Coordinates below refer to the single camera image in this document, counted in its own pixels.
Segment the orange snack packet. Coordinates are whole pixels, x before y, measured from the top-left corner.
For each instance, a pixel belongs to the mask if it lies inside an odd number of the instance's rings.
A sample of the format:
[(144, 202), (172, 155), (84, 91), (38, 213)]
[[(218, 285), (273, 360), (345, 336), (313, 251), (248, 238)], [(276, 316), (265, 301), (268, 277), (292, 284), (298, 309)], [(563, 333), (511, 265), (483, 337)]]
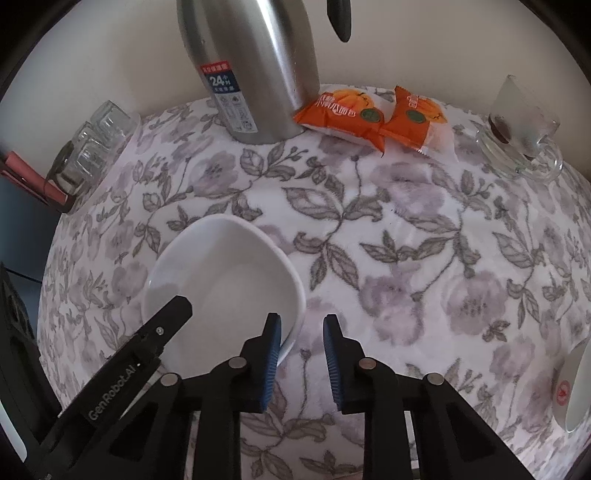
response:
[(381, 128), (392, 118), (394, 102), (366, 88), (332, 84), (322, 86), (318, 98), (294, 115), (305, 128), (356, 145), (385, 152)]
[(394, 88), (394, 112), (380, 133), (432, 158), (454, 150), (454, 132), (445, 108), (401, 86)]

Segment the small white bowl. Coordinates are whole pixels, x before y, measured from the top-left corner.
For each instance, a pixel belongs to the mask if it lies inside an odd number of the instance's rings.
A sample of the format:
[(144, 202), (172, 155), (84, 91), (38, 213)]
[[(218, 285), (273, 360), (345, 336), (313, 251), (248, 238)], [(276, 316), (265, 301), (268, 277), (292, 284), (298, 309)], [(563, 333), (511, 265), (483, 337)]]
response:
[(145, 284), (143, 318), (176, 295), (188, 299), (192, 316), (161, 361), (183, 378), (238, 355), (245, 340), (262, 333), (270, 313), (280, 315), (277, 359), (283, 361), (304, 322), (304, 285), (294, 265), (263, 230), (235, 216), (200, 219), (165, 248)]

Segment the stainless steel thermos jug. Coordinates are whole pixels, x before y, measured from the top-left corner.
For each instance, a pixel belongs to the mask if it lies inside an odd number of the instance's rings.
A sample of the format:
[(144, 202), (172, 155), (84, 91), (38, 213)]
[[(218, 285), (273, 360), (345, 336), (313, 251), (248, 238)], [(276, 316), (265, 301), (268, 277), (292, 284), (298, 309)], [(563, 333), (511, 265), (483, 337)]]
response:
[(180, 0), (184, 47), (222, 124), (239, 142), (300, 135), (298, 111), (318, 97), (317, 57), (301, 0)]

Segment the floral tablecloth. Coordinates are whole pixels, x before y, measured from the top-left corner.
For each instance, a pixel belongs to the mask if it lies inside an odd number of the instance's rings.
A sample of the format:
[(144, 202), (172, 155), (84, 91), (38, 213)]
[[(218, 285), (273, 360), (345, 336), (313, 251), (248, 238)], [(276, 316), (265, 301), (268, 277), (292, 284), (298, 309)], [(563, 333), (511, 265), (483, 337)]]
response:
[(450, 108), (455, 150), (365, 150), (315, 132), (249, 146), (211, 100), (143, 118), (96, 197), (57, 226), (37, 327), (62, 403), (142, 324), (156, 259), (186, 227), (232, 214), (266, 232), (307, 291), (301, 337), (270, 409), (242, 419), (246, 479), (358, 474), (363, 420), (332, 401), (322, 318), (401, 374), (441, 373), (538, 479), (590, 442), (564, 432), (552, 387), (590, 332), (590, 185), (508, 180), (480, 158), (479, 118)]

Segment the drinking glass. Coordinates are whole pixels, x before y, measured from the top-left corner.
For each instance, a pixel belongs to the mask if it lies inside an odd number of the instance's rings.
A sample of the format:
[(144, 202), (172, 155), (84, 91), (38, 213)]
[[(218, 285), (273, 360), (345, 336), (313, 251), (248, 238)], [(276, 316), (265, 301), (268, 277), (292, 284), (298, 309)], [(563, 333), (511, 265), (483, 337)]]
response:
[(135, 132), (138, 120), (114, 102), (105, 101), (90, 117), (90, 124), (109, 147), (120, 146)]
[(98, 185), (116, 161), (122, 142), (104, 136), (90, 122), (84, 122), (72, 137), (74, 164), (86, 182)]

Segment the large white bowl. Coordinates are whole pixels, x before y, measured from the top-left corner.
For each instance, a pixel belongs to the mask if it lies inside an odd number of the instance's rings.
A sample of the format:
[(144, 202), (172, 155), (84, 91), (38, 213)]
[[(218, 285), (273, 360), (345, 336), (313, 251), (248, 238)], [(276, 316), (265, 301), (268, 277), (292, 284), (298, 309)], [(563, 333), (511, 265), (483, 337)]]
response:
[(574, 432), (590, 409), (590, 339), (581, 341), (566, 357), (552, 400), (558, 425)]

